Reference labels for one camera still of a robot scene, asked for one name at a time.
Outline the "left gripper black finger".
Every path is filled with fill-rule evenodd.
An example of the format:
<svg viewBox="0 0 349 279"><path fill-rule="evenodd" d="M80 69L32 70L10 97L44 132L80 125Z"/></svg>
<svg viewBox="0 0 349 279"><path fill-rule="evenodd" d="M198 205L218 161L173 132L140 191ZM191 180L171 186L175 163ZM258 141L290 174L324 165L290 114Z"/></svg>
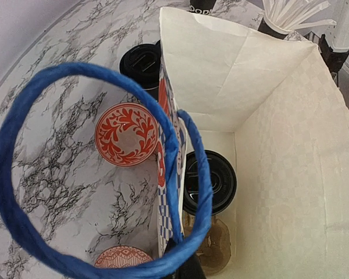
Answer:
<svg viewBox="0 0 349 279"><path fill-rule="evenodd" d="M178 269L164 276L164 279L206 279L196 254L188 258Z"/></svg>

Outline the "brown cardboard cup carrier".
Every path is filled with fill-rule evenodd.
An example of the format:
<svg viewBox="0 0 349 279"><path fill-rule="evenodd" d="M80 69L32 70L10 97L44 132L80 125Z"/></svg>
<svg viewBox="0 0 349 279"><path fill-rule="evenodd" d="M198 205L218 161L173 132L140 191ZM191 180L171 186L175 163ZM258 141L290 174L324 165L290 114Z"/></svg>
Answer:
<svg viewBox="0 0 349 279"><path fill-rule="evenodd" d="M212 216L211 221L211 228L196 252L206 276L221 272L232 255L227 225L216 216Z"/></svg>

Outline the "blue checkered paper bag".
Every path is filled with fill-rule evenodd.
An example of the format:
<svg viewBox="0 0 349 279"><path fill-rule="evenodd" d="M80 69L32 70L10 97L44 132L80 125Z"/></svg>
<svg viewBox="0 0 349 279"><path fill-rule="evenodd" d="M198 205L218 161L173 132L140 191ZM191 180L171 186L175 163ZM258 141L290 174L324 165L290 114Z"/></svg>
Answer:
<svg viewBox="0 0 349 279"><path fill-rule="evenodd" d="M216 216L216 278L349 278L349 110L319 51L185 1L82 1L0 87L0 275L163 278ZM144 162L107 162L102 114L143 105ZM95 267L114 246L152 261Z"/></svg>

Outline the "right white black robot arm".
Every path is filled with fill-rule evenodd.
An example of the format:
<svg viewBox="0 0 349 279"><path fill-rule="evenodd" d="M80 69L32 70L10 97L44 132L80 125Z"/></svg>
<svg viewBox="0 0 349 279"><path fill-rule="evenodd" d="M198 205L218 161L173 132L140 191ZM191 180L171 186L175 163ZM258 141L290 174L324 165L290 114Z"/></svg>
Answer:
<svg viewBox="0 0 349 279"><path fill-rule="evenodd" d="M337 74L349 57L349 1L330 1L328 11L320 13L336 22L335 26L311 27L304 38L319 45L319 52L330 73Z"/></svg>

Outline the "red geometric ceramic bowl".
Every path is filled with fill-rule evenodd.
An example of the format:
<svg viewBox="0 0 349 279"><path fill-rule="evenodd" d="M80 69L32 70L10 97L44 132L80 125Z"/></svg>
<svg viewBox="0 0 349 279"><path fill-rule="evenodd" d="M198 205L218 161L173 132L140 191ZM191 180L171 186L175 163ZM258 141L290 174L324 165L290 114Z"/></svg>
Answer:
<svg viewBox="0 0 349 279"><path fill-rule="evenodd" d="M95 267L121 269L152 261L152 257L132 246L114 246L103 251L95 261Z"/></svg>

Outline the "red floral ceramic bowl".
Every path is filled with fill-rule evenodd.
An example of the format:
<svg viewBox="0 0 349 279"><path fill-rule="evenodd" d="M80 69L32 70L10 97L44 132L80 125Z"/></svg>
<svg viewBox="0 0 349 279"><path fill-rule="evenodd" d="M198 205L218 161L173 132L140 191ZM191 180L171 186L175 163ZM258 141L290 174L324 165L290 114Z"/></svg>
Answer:
<svg viewBox="0 0 349 279"><path fill-rule="evenodd" d="M120 103L107 109L95 127L95 146L109 163L138 165L156 150L158 123L143 105Z"/></svg>

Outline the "black cup holding straws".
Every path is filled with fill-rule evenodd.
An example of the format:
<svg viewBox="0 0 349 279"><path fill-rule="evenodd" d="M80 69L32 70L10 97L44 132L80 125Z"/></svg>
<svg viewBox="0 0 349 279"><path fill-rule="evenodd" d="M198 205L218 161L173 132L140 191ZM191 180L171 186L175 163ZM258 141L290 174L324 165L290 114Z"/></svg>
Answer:
<svg viewBox="0 0 349 279"><path fill-rule="evenodd" d="M260 22L260 25L258 27L258 31L260 33L267 34L271 37L283 40L285 39L289 34L290 31L284 30L277 25L275 25L269 18L266 13L264 13L263 18Z"/></svg>

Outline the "stack of black paper cups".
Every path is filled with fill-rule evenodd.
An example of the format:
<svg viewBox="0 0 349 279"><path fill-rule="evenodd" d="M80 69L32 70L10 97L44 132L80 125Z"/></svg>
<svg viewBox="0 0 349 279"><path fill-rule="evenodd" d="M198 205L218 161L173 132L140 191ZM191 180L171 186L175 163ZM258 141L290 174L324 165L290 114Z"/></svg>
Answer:
<svg viewBox="0 0 349 279"><path fill-rule="evenodd" d="M210 15L216 0L190 0L189 11L191 13Z"/></svg>

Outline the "bundle of white wrapped straws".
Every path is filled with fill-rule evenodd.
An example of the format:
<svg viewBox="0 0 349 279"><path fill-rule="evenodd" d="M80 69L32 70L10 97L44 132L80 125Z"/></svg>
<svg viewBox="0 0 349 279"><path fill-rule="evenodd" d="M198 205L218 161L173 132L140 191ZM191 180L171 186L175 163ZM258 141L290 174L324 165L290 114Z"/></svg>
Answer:
<svg viewBox="0 0 349 279"><path fill-rule="evenodd" d="M289 34L294 30L317 27L335 26L333 19L324 19L317 22L305 23L313 15L330 6L329 1L307 0L263 0L265 23L280 34Z"/></svg>

